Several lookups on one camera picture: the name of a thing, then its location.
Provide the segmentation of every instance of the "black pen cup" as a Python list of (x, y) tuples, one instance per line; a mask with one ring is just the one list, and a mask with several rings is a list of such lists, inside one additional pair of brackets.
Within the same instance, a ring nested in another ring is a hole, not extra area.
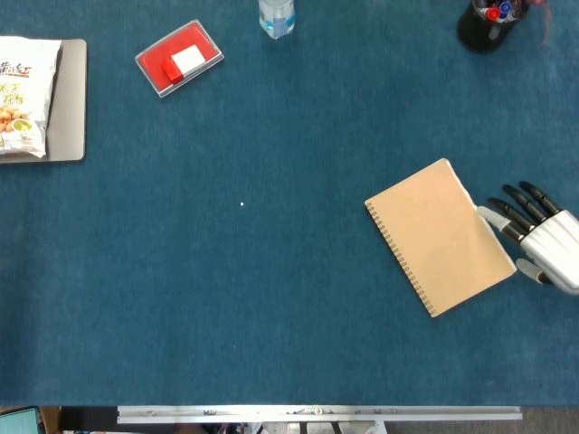
[(460, 42), (474, 52), (494, 52), (507, 38), (508, 33), (520, 23), (527, 13), (528, 4), (521, 0), (519, 17), (510, 23), (490, 21), (475, 5), (479, 0), (470, 0), (457, 25)]

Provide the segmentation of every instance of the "notebook spiral binding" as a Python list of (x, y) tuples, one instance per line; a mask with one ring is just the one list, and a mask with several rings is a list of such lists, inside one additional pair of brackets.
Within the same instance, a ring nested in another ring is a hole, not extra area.
[(416, 291), (416, 294), (418, 294), (418, 297), (420, 297), (420, 300), (424, 303), (426, 310), (428, 310), (428, 313), (431, 316), (436, 316), (436, 309), (432, 305), (428, 296), (426, 296), (426, 293), (422, 290), (420, 283), (418, 283), (418, 279), (414, 276), (414, 274), (410, 268), (410, 265), (408, 265), (408, 263), (406, 262), (406, 259), (404, 258), (404, 255), (402, 254), (402, 252), (400, 252), (398, 247), (396, 247), (396, 243), (394, 242), (394, 240), (390, 236), (390, 233), (388, 233), (388, 230), (386, 229), (386, 227), (382, 223), (382, 220), (380, 219), (378, 212), (375, 210), (374, 206), (370, 202), (367, 202), (365, 204), (365, 206), (366, 206), (368, 212), (370, 212), (370, 215), (372, 216), (372, 218), (374, 219), (374, 222), (376, 223), (378, 230), (380, 231), (380, 233), (382, 233), (382, 236), (384, 237), (386, 244), (388, 244), (388, 247), (390, 248), (390, 250), (392, 251), (392, 253), (396, 257), (396, 260), (398, 261), (398, 263), (402, 267), (402, 270), (406, 274), (406, 277), (408, 278), (408, 280), (410, 280), (410, 283), (412, 283), (414, 290)]

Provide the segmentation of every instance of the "floor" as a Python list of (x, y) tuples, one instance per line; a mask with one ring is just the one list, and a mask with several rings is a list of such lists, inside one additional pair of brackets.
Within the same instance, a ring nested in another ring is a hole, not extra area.
[(387, 423), (388, 434), (576, 434), (579, 409), (524, 409), (523, 420)]

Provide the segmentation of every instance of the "notebook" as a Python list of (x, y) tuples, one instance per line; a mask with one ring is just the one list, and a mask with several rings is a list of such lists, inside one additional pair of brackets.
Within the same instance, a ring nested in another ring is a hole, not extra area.
[(365, 206), (432, 317), (516, 271), (447, 159)]

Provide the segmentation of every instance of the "pen holder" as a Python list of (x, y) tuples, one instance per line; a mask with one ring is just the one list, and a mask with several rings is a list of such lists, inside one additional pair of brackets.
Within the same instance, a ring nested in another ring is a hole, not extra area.
[[(510, 7), (503, 19), (504, 5)], [(470, 0), (467, 10), (457, 25), (460, 42), (474, 52), (493, 52), (507, 37), (512, 28), (526, 15), (526, 0)]]

